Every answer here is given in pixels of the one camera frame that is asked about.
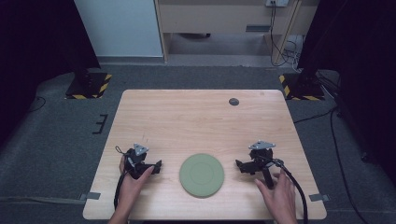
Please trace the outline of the person's left hand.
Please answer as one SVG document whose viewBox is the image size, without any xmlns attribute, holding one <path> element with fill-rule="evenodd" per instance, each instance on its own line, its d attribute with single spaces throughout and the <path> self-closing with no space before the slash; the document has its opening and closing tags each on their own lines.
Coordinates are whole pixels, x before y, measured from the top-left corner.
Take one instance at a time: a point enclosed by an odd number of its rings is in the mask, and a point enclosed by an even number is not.
<svg viewBox="0 0 396 224">
<path fill-rule="evenodd" d="M 123 181 L 120 185 L 120 194 L 118 200 L 118 206 L 116 211 L 122 214 L 124 217 L 128 217 L 132 211 L 134 203 L 148 181 L 154 167 L 150 166 L 138 179 L 134 179 L 125 170 L 125 159 L 120 160 L 120 173 L 124 175 Z"/>
</svg>

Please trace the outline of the person's right hand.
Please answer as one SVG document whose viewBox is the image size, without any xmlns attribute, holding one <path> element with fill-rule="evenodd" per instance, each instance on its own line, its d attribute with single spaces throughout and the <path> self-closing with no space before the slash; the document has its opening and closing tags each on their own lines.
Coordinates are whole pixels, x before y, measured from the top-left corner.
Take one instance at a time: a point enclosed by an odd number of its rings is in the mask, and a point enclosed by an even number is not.
<svg viewBox="0 0 396 224">
<path fill-rule="evenodd" d="M 268 211 L 274 219 L 280 216 L 296 217 L 294 184 L 283 170 L 274 177 L 277 182 L 273 189 L 268 189 L 259 179 L 254 180 Z"/>
</svg>

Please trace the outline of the black stand with striped base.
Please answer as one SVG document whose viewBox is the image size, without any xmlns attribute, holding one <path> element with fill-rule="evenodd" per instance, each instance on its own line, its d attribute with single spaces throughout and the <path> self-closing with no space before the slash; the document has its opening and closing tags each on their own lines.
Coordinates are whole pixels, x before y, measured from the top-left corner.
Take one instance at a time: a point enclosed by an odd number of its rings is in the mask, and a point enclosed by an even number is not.
<svg viewBox="0 0 396 224">
<path fill-rule="evenodd" d="M 308 65 L 301 73 L 285 73 L 279 77 L 287 100 L 323 100 L 324 92 L 316 76 L 318 68 Z"/>
<path fill-rule="evenodd" d="M 101 98 L 112 78 L 108 73 L 90 72 L 81 66 L 77 66 L 73 73 L 75 77 L 65 93 L 66 99 Z"/>
</svg>

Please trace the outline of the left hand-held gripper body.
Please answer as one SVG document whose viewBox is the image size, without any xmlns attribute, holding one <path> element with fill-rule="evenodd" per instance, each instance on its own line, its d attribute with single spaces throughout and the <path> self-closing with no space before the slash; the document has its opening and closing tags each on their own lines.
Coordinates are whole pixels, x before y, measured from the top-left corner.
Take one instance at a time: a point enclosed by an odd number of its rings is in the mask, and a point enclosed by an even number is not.
<svg viewBox="0 0 396 224">
<path fill-rule="evenodd" d="M 134 143 L 134 147 L 125 153 L 124 169 L 133 179 L 138 179 L 150 167 L 149 164 L 145 164 L 148 151 L 147 147 Z"/>
</svg>

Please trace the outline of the grey tape piece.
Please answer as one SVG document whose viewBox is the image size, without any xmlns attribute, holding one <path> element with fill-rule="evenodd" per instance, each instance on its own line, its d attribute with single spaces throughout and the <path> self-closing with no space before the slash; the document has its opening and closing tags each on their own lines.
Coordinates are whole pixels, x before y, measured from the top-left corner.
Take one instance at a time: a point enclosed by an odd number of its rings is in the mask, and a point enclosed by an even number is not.
<svg viewBox="0 0 396 224">
<path fill-rule="evenodd" d="M 323 201 L 323 202 L 328 202 L 331 198 L 327 194 L 311 194 L 309 196 L 309 199 L 311 202 L 318 202 L 318 201 Z"/>
<path fill-rule="evenodd" d="M 88 199 L 99 200 L 100 196 L 101 196 L 101 193 L 99 193 L 99 192 L 87 192 L 87 193 L 81 193 L 79 196 L 79 199 L 81 201 L 86 201 Z"/>
</svg>

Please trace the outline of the green round plate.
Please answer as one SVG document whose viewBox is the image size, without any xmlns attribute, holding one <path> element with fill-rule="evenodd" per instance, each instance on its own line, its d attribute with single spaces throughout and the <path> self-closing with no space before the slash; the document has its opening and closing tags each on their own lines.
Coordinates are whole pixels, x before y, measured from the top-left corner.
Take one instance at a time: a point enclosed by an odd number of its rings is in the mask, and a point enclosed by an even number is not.
<svg viewBox="0 0 396 224">
<path fill-rule="evenodd" d="M 217 193 L 224 178 L 224 170 L 219 160 L 205 153 L 191 155 L 179 170 L 182 188 L 198 198 L 207 198 Z"/>
</svg>

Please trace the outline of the black curtain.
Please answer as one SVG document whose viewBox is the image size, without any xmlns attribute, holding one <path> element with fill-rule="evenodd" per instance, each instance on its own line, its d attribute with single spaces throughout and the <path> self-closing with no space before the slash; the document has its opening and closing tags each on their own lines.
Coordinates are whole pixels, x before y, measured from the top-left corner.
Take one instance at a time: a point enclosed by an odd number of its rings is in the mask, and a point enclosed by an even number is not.
<svg viewBox="0 0 396 224">
<path fill-rule="evenodd" d="M 0 0 L 0 147 L 38 85 L 74 70 L 67 52 L 81 67 L 99 66 L 74 0 Z"/>
<path fill-rule="evenodd" d="M 396 186 L 396 0 L 319 0 L 299 66 L 340 75 L 352 132 Z"/>
</svg>

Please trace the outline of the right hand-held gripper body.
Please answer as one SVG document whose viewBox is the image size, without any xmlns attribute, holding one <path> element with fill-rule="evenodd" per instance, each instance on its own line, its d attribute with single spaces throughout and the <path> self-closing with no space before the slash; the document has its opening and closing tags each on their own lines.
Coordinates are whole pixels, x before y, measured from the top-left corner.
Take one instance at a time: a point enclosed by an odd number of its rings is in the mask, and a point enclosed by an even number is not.
<svg viewBox="0 0 396 224">
<path fill-rule="evenodd" d="M 248 147 L 250 149 L 249 156 L 253 164 L 249 173 L 254 175 L 256 172 L 262 172 L 265 184 L 269 189 L 273 189 L 275 185 L 269 168 L 273 165 L 282 166 L 282 161 L 273 157 L 273 148 L 275 146 L 273 143 L 259 140 Z"/>
</svg>

